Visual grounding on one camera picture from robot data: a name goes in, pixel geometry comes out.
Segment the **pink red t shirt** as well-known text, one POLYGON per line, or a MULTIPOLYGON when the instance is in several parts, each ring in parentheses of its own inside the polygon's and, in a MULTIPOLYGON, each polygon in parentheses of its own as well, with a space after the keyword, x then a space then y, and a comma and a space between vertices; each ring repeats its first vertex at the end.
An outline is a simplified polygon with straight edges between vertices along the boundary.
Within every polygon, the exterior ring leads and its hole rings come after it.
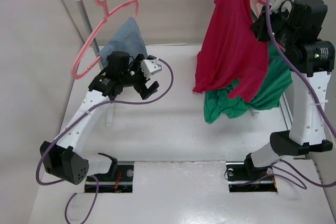
POLYGON ((250 0, 214 0, 215 8, 197 55, 194 92, 238 85, 228 97, 250 102, 268 71, 268 44, 257 41, 250 0))

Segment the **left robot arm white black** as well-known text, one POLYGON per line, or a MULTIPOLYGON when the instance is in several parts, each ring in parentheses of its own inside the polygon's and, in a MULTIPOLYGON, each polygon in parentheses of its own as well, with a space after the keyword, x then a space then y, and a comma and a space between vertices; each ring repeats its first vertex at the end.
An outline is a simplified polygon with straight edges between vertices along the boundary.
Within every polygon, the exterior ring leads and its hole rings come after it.
POLYGON ((81 156, 85 142, 101 115, 116 102, 124 88, 133 87, 141 99, 146 100, 159 87, 157 81, 146 86, 150 77, 162 70, 158 58, 142 54, 132 57, 114 51, 107 61, 108 65, 89 84, 81 106, 66 129, 54 141, 45 141, 40 147, 45 172, 74 185, 92 174, 100 174, 105 180, 115 178, 117 167, 112 164, 111 156, 100 154, 98 159, 81 156))

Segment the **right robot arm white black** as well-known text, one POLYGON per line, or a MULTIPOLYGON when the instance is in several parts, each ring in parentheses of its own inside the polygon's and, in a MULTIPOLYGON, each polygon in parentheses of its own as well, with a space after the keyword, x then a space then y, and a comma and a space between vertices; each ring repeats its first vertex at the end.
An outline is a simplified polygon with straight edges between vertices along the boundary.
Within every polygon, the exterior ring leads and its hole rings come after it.
POLYGON ((257 179, 284 156, 323 153, 333 149, 324 125, 326 90, 334 69, 335 47, 318 38, 328 7, 323 0, 269 1, 251 26, 256 38, 271 41, 291 70, 294 112, 291 129, 273 132, 269 143, 248 154, 243 173, 257 179))

